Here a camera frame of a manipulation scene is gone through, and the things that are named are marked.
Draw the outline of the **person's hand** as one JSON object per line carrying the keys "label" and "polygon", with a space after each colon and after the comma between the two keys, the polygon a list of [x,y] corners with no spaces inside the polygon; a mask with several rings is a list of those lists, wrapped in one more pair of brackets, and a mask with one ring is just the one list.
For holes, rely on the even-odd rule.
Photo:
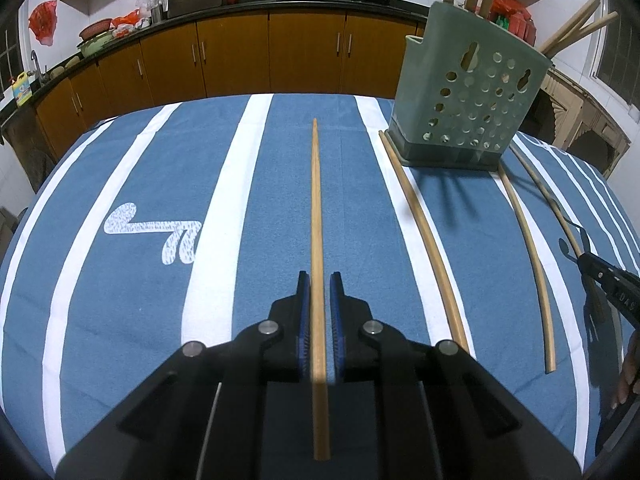
{"label": "person's hand", "polygon": [[611,400],[611,408],[617,408],[628,400],[631,393],[639,393],[639,332],[635,330],[628,344],[626,356],[623,360],[622,371]]}

